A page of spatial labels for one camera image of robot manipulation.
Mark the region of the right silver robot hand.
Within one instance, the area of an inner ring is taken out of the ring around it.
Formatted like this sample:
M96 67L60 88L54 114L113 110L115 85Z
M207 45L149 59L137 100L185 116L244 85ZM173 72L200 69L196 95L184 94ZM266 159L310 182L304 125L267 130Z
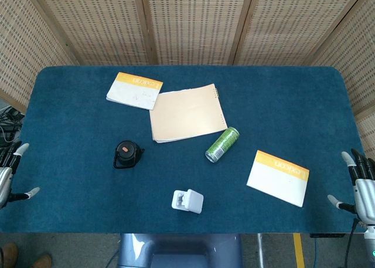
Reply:
M351 153L354 158L346 151L342 151L341 156L352 182L354 205L341 202L333 195L327 197L336 208L357 215L365 225L374 226L374 160L366 158L353 148Z

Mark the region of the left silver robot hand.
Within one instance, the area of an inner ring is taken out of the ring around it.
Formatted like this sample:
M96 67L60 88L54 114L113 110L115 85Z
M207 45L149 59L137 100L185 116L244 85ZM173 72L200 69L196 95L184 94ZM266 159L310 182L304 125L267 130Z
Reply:
M29 143L22 144L21 141L1 147L1 209L7 203L24 201L34 197L40 188L36 187L29 192L12 193L12 182L23 154L29 148Z

